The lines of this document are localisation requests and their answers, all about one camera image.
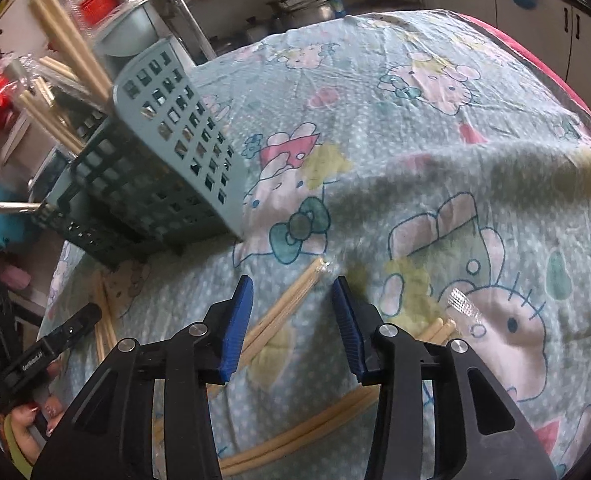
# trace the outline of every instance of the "silver screw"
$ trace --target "silver screw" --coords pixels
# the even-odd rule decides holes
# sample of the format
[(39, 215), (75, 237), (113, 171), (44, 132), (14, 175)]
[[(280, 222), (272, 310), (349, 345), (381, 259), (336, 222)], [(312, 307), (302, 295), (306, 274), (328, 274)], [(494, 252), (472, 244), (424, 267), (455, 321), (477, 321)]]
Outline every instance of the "silver screw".
[(121, 352), (130, 352), (136, 347), (136, 342), (133, 339), (123, 339), (118, 343), (118, 350)]
[(384, 337), (395, 337), (398, 334), (398, 327), (396, 327), (396, 325), (380, 325), (380, 328), (378, 330), (380, 330), (380, 333)]
[(189, 333), (194, 336), (201, 336), (207, 333), (207, 325), (204, 323), (194, 323), (189, 327)]
[(466, 341), (462, 341), (461, 339), (454, 339), (453, 341), (451, 341), (451, 348), (454, 352), (463, 354), (469, 349), (469, 345), (467, 345)]

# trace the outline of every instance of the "hand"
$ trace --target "hand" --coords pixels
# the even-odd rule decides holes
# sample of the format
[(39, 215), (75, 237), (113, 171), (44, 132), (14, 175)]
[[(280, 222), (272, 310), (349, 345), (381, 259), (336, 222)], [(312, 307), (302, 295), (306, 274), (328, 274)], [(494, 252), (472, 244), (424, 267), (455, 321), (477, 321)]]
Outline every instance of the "hand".
[[(47, 367), (47, 373), (50, 378), (56, 377), (60, 373), (60, 362), (53, 361)], [(55, 427), (60, 422), (60, 419), (64, 415), (64, 408), (60, 400), (51, 395), (47, 398), (44, 403), (44, 412), (47, 415), (47, 436), (51, 436)], [(35, 464), (38, 456), (40, 455), (40, 446), (29, 433), (29, 428), (33, 425), (38, 415), (40, 406), (37, 402), (30, 402), (28, 404), (22, 404), (16, 406), (11, 411), (11, 427), (13, 436), (20, 448), (20, 451), (29, 463)]]

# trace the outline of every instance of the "red plastic container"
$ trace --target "red plastic container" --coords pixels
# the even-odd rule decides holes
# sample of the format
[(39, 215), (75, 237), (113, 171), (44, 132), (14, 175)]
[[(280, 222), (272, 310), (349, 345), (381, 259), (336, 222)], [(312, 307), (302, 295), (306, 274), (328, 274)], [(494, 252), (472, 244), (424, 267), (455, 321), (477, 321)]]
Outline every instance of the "red plastic container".
[(87, 25), (93, 27), (119, 4), (119, 0), (83, 0), (80, 3), (80, 12)]

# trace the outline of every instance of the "cartoon bow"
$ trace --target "cartoon bow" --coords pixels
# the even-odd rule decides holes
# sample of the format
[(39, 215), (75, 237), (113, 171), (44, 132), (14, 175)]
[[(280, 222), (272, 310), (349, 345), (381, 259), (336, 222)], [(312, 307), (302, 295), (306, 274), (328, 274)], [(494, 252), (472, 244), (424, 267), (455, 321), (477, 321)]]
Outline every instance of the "cartoon bow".
[(293, 263), (303, 243), (313, 234), (325, 234), (331, 225), (329, 211), (317, 197), (303, 200), (300, 208), (287, 222), (279, 222), (269, 230), (269, 242), (281, 264)]
[(407, 82), (397, 75), (383, 75), (378, 83), (378, 88), (395, 92), (395, 95), (403, 99), (415, 99), (422, 94), (422, 90), (409, 86)]

